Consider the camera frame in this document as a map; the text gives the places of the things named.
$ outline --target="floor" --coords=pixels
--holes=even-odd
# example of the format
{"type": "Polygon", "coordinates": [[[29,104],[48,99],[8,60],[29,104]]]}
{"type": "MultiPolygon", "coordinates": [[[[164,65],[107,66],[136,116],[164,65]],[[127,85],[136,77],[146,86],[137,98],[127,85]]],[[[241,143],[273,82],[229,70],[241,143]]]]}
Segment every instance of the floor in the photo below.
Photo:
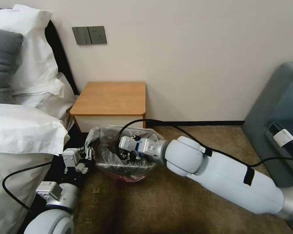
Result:
{"type": "MultiPolygon", "coordinates": [[[[202,143],[247,163],[259,161],[238,126],[184,129],[202,143]]],[[[181,135],[170,127],[155,130],[166,140],[181,135]]],[[[257,170],[267,174],[263,166],[257,170]]],[[[117,182],[95,170],[81,193],[75,228],[76,234],[293,233],[283,220],[254,215],[164,167],[137,183],[117,182]]]]}

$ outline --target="plastic bag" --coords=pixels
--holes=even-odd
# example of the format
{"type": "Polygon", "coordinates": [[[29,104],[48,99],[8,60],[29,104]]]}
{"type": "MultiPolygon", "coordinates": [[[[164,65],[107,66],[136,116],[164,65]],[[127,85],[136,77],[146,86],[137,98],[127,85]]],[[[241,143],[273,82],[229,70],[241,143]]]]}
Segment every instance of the plastic bag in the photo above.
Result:
{"type": "MultiPolygon", "coordinates": [[[[126,182],[137,182],[147,176],[156,167],[156,163],[145,158],[134,162],[121,160],[116,155],[115,144],[122,126],[106,125],[92,128],[87,136],[85,148],[94,145],[95,166],[113,178],[126,182]]],[[[153,129],[126,128],[121,136],[137,135],[152,140],[163,140],[163,137],[153,129]]]]}

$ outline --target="light switch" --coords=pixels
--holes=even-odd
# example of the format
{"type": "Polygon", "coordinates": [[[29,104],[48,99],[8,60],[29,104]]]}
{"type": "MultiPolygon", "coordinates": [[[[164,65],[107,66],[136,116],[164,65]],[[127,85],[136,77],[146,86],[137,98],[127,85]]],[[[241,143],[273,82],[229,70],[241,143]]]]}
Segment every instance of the light switch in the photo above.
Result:
{"type": "Polygon", "coordinates": [[[107,44],[104,26],[72,27],[77,45],[107,44]]]}

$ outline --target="black cable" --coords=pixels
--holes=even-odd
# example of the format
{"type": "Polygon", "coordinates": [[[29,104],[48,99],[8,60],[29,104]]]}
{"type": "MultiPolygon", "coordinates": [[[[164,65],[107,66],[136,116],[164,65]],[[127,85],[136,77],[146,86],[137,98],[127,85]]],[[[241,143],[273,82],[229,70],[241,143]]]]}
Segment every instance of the black cable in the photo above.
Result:
{"type": "Polygon", "coordinates": [[[117,141],[116,141],[116,153],[117,153],[117,155],[118,155],[119,157],[121,157],[121,156],[120,156],[120,152],[119,152],[119,139],[120,139],[120,136],[121,136],[122,132],[123,132],[128,126],[130,126],[131,124],[137,123],[137,122],[165,123],[165,124],[167,124],[168,126],[173,127],[173,128],[175,128],[175,129],[177,129],[177,130],[183,132],[183,133],[186,134],[188,137],[190,137],[192,140],[194,140],[195,142],[197,142],[197,143],[199,143],[201,146],[203,146],[205,149],[209,149],[209,150],[211,150],[211,151],[214,151],[214,152],[217,152],[217,153],[224,154],[224,155],[226,155],[227,157],[229,157],[229,158],[231,158],[231,159],[233,159],[233,160],[235,160],[235,161],[237,161],[237,162],[239,162],[239,163],[242,163],[242,164],[244,164],[244,165],[247,166],[247,167],[257,167],[257,166],[263,164],[263,163],[266,162],[266,161],[276,160],[276,159],[278,159],[278,160],[291,160],[291,161],[293,161],[293,158],[271,157],[271,158],[263,159],[263,160],[259,161],[259,162],[256,163],[256,164],[248,164],[248,163],[243,162],[243,161],[241,161],[240,159],[238,159],[238,158],[236,158],[236,157],[234,157],[234,156],[232,156],[232,155],[230,155],[230,154],[227,154],[227,153],[225,153],[225,152],[223,152],[223,151],[220,151],[220,150],[218,150],[218,149],[213,149],[213,148],[210,148],[210,147],[204,145],[204,144],[201,143],[198,139],[196,139],[194,136],[192,136],[190,133],[188,133],[187,131],[183,130],[182,128],[180,128],[180,127],[178,127],[178,126],[172,125],[172,124],[170,124],[169,122],[166,122],[166,121],[155,120],[155,119],[139,119],[139,120],[134,120],[134,121],[131,121],[131,122],[129,122],[128,124],[126,124],[125,126],[122,127],[122,129],[119,131],[119,133],[118,133],[118,135],[117,135],[117,141]]]}
{"type": "Polygon", "coordinates": [[[270,161],[270,160],[276,160],[276,159],[293,161],[293,158],[287,158],[287,157],[271,157],[271,158],[263,159],[263,160],[261,160],[261,161],[258,162],[258,163],[251,164],[250,167],[257,167],[257,166],[263,164],[264,162],[267,162],[267,161],[270,161]]]}
{"type": "Polygon", "coordinates": [[[32,166],[32,167],[28,167],[28,168],[25,168],[25,169],[21,169],[21,170],[19,170],[19,171],[15,171],[15,172],[13,172],[13,173],[7,175],[7,176],[3,179],[3,181],[2,181],[2,187],[3,187],[4,191],[5,191],[5,192],[6,192],[6,193],[7,193],[12,199],[14,199],[18,204],[20,204],[22,207],[24,207],[25,209],[27,209],[28,212],[31,213],[32,215],[34,215],[34,214],[33,214],[33,212],[31,211],[31,209],[30,209],[25,203],[23,203],[20,199],[18,199],[16,196],[14,196],[14,195],[13,195],[13,194],[7,189],[7,187],[6,187],[6,180],[7,180],[8,178],[10,178],[11,176],[17,174],[17,173],[24,172],[24,171],[29,171],[29,170],[31,170],[31,169],[35,169],[35,168],[38,168],[38,167],[42,167],[42,166],[49,165],[49,164],[51,164],[51,163],[52,163],[52,162],[46,162],[46,163],[39,164],[39,165],[36,165],[36,166],[32,166]]]}

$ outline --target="baseboard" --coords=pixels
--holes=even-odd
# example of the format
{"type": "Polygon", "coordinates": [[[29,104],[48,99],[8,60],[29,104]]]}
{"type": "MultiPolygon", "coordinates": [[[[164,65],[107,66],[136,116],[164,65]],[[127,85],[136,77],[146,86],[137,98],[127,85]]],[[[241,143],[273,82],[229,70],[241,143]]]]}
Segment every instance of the baseboard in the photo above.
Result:
{"type": "Polygon", "coordinates": [[[167,121],[163,123],[146,122],[146,127],[154,126],[242,126],[244,121],[167,121]]]}

